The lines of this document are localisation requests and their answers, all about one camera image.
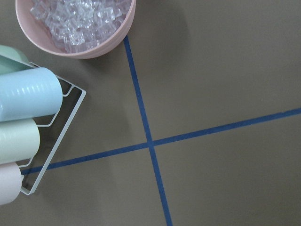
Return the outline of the pink bowl with ice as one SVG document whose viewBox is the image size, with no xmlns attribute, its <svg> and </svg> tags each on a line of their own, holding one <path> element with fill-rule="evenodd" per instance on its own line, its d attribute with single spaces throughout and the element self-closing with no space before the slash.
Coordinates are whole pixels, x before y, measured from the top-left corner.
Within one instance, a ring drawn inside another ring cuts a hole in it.
<svg viewBox="0 0 301 226">
<path fill-rule="evenodd" d="M 134 0 L 17 0 L 28 40 L 50 54 L 91 59 L 116 48 L 135 16 Z"/>
</svg>

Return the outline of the blue cup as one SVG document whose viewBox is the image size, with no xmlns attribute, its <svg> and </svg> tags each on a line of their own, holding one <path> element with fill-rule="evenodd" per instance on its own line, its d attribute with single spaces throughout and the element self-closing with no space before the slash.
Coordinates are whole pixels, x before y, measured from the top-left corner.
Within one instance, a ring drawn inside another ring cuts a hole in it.
<svg viewBox="0 0 301 226">
<path fill-rule="evenodd" d="M 56 75 L 44 67 L 0 76 L 0 121 L 57 113 L 63 92 Z"/>
</svg>

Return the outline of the white cup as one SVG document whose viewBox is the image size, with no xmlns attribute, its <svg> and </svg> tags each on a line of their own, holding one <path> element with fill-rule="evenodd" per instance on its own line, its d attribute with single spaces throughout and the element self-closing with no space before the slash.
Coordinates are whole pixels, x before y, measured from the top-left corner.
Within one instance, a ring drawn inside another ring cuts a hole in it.
<svg viewBox="0 0 301 226">
<path fill-rule="evenodd" d="M 39 129 L 33 119 L 0 123 L 0 162 L 27 160 L 35 156 L 40 146 Z"/>
</svg>

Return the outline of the green cup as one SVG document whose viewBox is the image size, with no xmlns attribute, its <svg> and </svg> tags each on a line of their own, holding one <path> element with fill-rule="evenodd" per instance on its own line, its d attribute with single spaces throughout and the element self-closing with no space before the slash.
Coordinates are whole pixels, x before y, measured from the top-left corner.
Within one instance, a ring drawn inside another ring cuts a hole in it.
<svg viewBox="0 0 301 226">
<path fill-rule="evenodd" d="M 29 63 L 27 56 L 22 51 L 10 46 L 0 46 L 1 75 L 31 69 Z"/>
</svg>

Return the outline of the pink cup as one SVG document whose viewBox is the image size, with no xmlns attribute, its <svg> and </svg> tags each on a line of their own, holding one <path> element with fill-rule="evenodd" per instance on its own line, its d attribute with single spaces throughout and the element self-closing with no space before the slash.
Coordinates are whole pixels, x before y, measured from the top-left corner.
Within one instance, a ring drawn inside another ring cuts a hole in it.
<svg viewBox="0 0 301 226">
<path fill-rule="evenodd" d="M 22 175 L 15 162 L 0 166 L 0 204 L 14 201 L 21 191 Z"/>
</svg>

